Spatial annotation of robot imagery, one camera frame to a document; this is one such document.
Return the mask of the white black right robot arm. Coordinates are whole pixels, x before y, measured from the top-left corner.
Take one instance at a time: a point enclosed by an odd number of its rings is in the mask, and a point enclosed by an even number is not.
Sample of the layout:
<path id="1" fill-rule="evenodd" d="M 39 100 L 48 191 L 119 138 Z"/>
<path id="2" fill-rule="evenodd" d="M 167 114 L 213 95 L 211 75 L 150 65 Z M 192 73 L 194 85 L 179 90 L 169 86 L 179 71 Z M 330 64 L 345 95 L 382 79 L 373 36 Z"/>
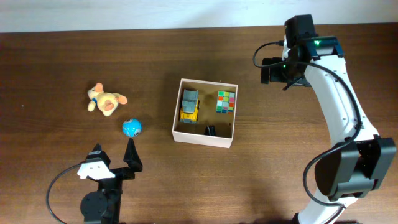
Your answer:
<path id="1" fill-rule="evenodd" d="M 284 48 L 282 57 L 262 61 L 262 82 L 312 87 L 331 141 L 331 148 L 304 169 L 302 182 L 310 202 L 293 222 L 334 223 L 350 205 L 381 186 L 396 145 L 392 138 L 380 137 L 367 119 L 336 37 L 286 35 L 276 44 Z"/>

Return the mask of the yellow grey toy truck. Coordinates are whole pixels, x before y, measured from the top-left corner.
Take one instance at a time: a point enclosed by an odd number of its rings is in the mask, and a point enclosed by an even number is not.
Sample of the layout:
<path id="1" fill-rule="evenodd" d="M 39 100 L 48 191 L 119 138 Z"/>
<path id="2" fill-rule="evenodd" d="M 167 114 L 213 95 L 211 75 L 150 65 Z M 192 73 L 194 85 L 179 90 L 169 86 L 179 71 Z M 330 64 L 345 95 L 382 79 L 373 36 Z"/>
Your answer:
<path id="1" fill-rule="evenodd" d="M 198 90 L 185 89 L 183 91 L 179 121 L 187 124 L 197 124 L 199 107 Z"/>

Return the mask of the black round cap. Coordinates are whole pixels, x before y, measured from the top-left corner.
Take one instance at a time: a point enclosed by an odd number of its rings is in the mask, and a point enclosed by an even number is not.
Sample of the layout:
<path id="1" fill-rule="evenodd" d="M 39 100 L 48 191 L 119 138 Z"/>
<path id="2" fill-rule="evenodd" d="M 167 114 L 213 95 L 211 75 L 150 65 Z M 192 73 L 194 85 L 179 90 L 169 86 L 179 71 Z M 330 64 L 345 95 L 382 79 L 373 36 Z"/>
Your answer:
<path id="1" fill-rule="evenodd" d="M 206 126 L 204 135 L 207 135 L 207 136 L 216 136 L 216 129 L 215 129 L 215 126 L 214 126 L 214 125 L 208 125 L 208 126 Z"/>

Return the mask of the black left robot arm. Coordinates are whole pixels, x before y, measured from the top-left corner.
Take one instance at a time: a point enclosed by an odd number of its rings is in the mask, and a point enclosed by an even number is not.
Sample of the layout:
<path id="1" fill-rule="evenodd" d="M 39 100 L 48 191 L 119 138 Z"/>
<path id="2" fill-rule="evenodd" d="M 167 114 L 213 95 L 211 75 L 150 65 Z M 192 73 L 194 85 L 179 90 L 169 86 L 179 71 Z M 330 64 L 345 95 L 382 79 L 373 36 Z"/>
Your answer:
<path id="1" fill-rule="evenodd" d="M 111 169 L 110 158 L 97 144 L 81 164 L 77 174 L 81 179 L 98 183 L 96 191 L 86 194 L 80 204 L 85 223 L 119 223 L 123 182 L 135 179 L 143 169 L 133 139 L 129 139 L 123 161 L 126 167 Z"/>

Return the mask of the yellow plush toy animal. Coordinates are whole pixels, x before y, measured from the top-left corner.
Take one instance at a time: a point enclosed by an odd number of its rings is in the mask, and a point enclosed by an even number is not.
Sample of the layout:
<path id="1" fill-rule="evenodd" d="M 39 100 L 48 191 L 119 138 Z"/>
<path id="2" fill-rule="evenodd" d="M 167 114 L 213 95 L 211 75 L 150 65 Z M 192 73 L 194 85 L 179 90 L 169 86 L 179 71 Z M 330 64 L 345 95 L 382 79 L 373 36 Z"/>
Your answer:
<path id="1" fill-rule="evenodd" d="M 106 117 L 111 116 L 118 105 L 128 103 L 127 98 L 119 93 L 105 92 L 102 83 L 97 83 L 94 87 L 87 91 L 90 102 L 87 110 L 92 112 L 98 108 Z"/>

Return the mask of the multicoloured puzzle cube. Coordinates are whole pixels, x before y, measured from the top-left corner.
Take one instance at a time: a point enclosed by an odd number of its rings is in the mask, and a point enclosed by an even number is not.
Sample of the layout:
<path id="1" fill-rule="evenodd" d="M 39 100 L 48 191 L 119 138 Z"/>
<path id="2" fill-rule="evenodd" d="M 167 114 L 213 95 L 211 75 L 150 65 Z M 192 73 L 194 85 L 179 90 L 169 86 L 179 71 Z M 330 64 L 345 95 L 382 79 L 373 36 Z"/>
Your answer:
<path id="1" fill-rule="evenodd" d="M 233 114 L 235 103 L 235 92 L 219 91 L 216 102 L 216 112 L 220 114 Z"/>

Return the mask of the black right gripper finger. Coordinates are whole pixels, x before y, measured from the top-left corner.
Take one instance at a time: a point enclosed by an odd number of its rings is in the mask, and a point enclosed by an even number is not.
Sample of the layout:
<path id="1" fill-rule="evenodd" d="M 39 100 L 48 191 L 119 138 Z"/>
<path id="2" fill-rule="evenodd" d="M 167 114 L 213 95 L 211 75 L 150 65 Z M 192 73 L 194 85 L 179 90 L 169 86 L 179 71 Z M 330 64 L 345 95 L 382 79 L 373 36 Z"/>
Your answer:
<path id="1" fill-rule="evenodd" d="M 269 64 L 271 64 L 270 58 L 264 58 L 262 60 L 262 65 L 269 65 Z M 268 84 L 269 77 L 270 77 L 270 68 L 261 68 L 261 83 Z"/>
<path id="2" fill-rule="evenodd" d="M 287 85 L 285 87 L 283 87 L 283 91 L 286 91 L 288 88 L 294 86 L 300 79 L 297 78 L 295 80 L 292 80 L 291 82 L 287 82 Z"/>

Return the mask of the blue toy ball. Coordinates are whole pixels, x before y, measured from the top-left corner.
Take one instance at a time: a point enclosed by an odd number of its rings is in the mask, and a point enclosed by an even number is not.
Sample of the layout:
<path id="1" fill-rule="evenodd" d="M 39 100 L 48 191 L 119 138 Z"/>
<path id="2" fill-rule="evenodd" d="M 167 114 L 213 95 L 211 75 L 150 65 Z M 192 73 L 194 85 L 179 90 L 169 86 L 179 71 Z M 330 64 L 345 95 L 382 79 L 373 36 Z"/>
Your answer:
<path id="1" fill-rule="evenodd" d="M 133 138 L 142 132 L 142 124 L 137 119 L 128 119 L 123 122 L 122 131 L 129 138 Z"/>

